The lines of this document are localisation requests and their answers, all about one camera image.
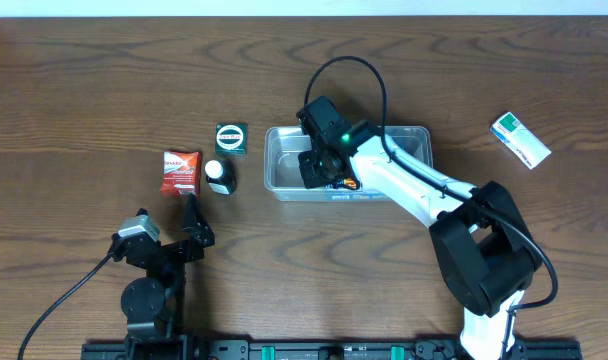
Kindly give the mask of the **blue Kool Fever box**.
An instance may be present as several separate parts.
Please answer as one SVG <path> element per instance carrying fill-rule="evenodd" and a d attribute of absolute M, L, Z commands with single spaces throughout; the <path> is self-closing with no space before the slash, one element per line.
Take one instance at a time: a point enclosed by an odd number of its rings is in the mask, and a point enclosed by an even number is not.
<path fill-rule="evenodd" d="M 333 180 L 332 182 L 326 185 L 326 188 L 335 190 L 344 189 L 350 191 L 357 191 L 361 189 L 361 183 L 351 178 L 344 178 Z"/>

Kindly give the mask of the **white green Panadol pack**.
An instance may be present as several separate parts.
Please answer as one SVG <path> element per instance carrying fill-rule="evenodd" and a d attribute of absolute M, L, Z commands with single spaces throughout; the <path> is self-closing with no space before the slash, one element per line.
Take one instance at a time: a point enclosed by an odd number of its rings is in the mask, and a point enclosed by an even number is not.
<path fill-rule="evenodd" d="M 501 115 L 490 131 L 529 169 L 534 169 L 551 151 L 511 112 Z"/>

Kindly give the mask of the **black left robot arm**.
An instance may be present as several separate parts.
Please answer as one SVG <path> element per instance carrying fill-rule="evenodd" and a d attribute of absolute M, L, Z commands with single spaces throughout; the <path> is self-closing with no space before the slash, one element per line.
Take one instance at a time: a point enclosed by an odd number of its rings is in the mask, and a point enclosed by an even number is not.
<path fill-rule="evenodd" d="M 194 194 L 187 197 L 181 230 L 187 239 L 162 244 L 159 227 L 140 209 L 112 235 L 110 257 L 145 271 L 126 286 L 120 299 L 127 318 L 127 359 L 192 359 L 199 349 L 182 332 L 185 267 L 204 258 L 215 235 Z"/>

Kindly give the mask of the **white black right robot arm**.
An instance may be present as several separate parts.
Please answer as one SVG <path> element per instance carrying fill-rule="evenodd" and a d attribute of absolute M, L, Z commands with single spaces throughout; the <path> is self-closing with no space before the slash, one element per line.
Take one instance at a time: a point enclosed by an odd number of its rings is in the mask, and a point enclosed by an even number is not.
<path fill-rule="evenodd" d="M 473 359 L 502 359 L 515 314 L 546 264 L 506 188 L 476 187 L 439 173 L 367 121 L 345 120 L 321 96 L 297 113 L 311 148 L 298 157 L 308 189 L 380 192 L 429 230 L 447 288 L 464 308 L 460 344 Z"/>

